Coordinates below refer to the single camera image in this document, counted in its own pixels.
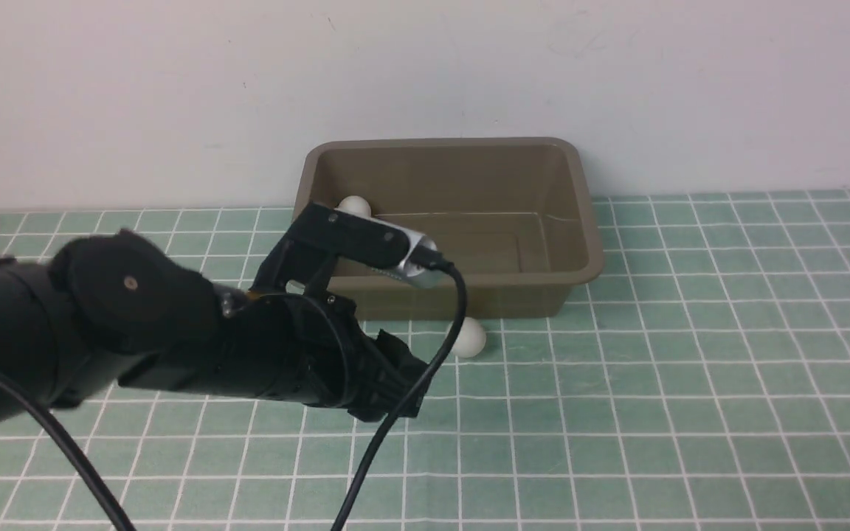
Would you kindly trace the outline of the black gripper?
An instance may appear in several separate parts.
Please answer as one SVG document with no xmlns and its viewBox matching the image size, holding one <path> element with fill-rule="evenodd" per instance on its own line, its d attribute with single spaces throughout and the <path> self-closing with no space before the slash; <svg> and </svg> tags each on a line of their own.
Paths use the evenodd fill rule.
<svg viewBox="0 0 850 531">
<path fill-rule="evenodd" d="M 292 401 L 355 414 L 385 414 L 406 400 L 399 417 L 421 413 L 428 363 L 397 336 L 373 342 L 349 299 L 273 293 L 225 320 L 215 363 L 216 395 Z"/>
</svg>

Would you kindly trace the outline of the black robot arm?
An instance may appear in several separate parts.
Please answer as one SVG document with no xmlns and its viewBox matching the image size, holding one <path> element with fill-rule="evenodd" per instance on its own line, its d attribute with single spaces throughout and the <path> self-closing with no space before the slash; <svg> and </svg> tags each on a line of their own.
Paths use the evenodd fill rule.
<svg viewBox="0 0 850 531">
<path fill-rule="evenodd" d="M 380 421 L 418 416 L 427 367 L 398 337 L 365 335 L 345 299 L 215 285 L 134 232 L 0 263 L 0 373 L 49 408 L 118 384 Z"/>
</svg>

